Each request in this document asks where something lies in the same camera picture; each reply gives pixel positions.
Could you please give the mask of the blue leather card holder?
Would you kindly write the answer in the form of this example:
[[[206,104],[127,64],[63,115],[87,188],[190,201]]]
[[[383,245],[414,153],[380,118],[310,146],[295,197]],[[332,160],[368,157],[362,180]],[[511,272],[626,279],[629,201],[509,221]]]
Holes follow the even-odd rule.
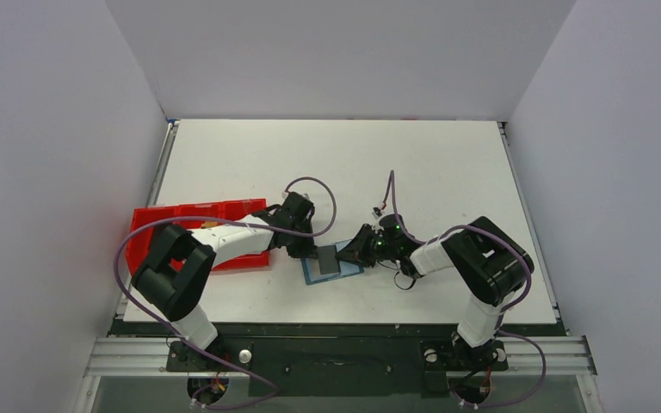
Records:
[[[301,266],[305,283],[308,286],[340,280],[350,276],[362,274],[364,268],[353,263],[339,261],[335,254],[345,248],[349,240],[318,247],[317,258],[302,258]]]

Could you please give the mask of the black credit card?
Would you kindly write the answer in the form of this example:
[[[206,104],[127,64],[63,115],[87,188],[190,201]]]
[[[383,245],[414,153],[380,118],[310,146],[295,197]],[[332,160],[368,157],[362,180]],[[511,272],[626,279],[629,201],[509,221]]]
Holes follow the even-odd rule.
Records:
[[[341,269],[339,261],[336,258],[336,253],[337,247],[334,244],[318,247],[317,259],[319,275],[330,277],[340,273]]]

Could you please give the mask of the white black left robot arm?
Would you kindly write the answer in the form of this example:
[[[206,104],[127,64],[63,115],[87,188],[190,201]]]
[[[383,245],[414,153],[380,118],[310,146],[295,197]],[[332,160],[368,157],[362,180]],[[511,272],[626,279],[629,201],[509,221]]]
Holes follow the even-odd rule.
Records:
[[[455,269],[471,294],[455,337],[470,348],[497,337],[504,314],[528,296],[534,272],[530,255],[485,216],[423,242],[400,216],[383,215],[363,225],[336,258],[365,268],[395,262],[413,280]]]

